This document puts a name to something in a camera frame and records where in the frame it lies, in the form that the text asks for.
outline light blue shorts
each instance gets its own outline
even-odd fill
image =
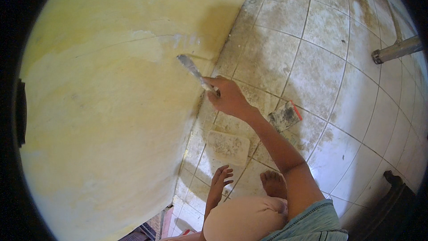
[[[281,230],[261,241],[342,241],[348,239],[347,231],[340,228],[339,218],[331,199],[324,199],[309,206],[294,217]]]

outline toe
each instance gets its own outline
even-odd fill
[[[270,171],[269,171],[269,170],[267,170],[267,171],[265,172],[265,174],[266,174],[266,179],[267,179],[267,180],[272,179],[272,173],[270,173]]]
[[[266,179],[267,179],[265,172],[260,173],[260,179],[261,179],[261,184],[263,184],[263,186],[264,186],[266,183]]]

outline leg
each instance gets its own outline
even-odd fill
[[[287,199],[287,186],[278,172],[268,170],[260,174],[260,179],[268,196]]]
[[[260,178],[268,196],[238,197],[211,210],[204,225],[207,241],[257,241],[286,225],[284,179],[276,172],[264,172]]]

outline person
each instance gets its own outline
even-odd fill
[[[205,80],[220,96],[208,92],[214,108],[235,116],[252,127],[281,174],[266,171],[260,179],[267,196],[237,197],[218,206],[223,187],[233,181],[228,165],[217,169],[206,202],[202,231],[167,238],[175,241],[341,241],[348,239],[340,228],[333,201],[325,199],[299,152],[251,106],[232,80]]]

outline yellow wall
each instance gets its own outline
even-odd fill
[[[48,0],[21,69],[32,196],[59,240],[117,240],[167,206],[244,0]]]

